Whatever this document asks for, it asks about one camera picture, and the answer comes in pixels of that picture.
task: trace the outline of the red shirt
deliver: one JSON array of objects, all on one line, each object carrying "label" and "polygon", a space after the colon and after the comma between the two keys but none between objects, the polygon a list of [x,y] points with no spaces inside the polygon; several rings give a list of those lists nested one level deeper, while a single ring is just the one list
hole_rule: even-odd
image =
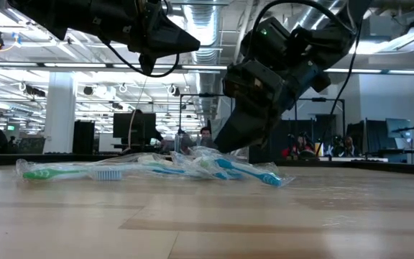
[{"label": "red shirt", "polygon": [[[305,150],[312,151],[313,149],[310,146],[306,145]],[[293,152],[298,153],[296,145],[293,146]],[[289,156],[289,155],[290,155],[290,148],[286,148],[286,149],[282,150],[282,157],[287,158],[287,156]]]}]

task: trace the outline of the white column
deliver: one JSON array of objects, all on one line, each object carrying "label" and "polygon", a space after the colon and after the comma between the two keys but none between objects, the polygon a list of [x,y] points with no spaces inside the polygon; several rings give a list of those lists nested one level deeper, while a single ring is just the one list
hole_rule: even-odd
[{"label": "white column", "polygon": [[44,153],[73,151],[77,93],[77,84],[73,76],[73,73],[50,73]]}]

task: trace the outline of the blue toothbrush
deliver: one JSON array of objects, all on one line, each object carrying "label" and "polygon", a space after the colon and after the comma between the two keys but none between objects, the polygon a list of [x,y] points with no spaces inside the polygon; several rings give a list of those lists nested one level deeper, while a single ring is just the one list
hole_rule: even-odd
[{"label": "blue toothbrush", "polygon": [[251,171],[240,168],[239,167],[240,165],[235,166],[230,161],[227,161],[222,158],[216,159],[215,162],[218,164],[219,167],[223,169],[237,170],[242,173],[246,173],[248,175],[258,178],[263,183],[266,183],[272,186],[277,186],[277,187],[280,187],[282,185],[282,179],[279,176],[276,176],[274,173],[253,173]]}]

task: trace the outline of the metal duct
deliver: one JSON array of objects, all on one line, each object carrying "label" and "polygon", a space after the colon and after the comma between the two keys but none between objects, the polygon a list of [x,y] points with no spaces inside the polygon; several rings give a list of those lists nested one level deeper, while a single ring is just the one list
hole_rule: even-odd
[{"label": "metal duct", "polygon": [[[339,3],[339,0],[314,0],[319,4],[323,5],[327,9],[332,9]],[[293,29],[295,29],[298,25],[305,29],[315,29],[319,23],[322,22],[323,14],[319,12],[317,9],[307,6],[302,10],[301,18],[298,19],[295,23]]]},{"label": "metal duct", "polygon": [[[192,53],[193,62],[198,65],[218,64],[219,54],[214,47],[219,43],[220,9],[214,5],[183,5],[187,31],[201,42],[202,47],[211,47]],[[216,92],[216,74],[196,75],[198,93]],[[211,100],[201,99],[201,112],[211,113]]]}]

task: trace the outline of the woman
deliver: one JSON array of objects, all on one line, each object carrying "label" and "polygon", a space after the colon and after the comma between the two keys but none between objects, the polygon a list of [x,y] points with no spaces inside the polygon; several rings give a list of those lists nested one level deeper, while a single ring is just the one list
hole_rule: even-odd
[{"label": "woman", "polygon": [[306,141],[306,138],[299,136],[291,150],[290,148],[286,148],[282,151],[282,157],[287,158],[289,155],[299,155],[304,150],[314,152],[313,146]]}]

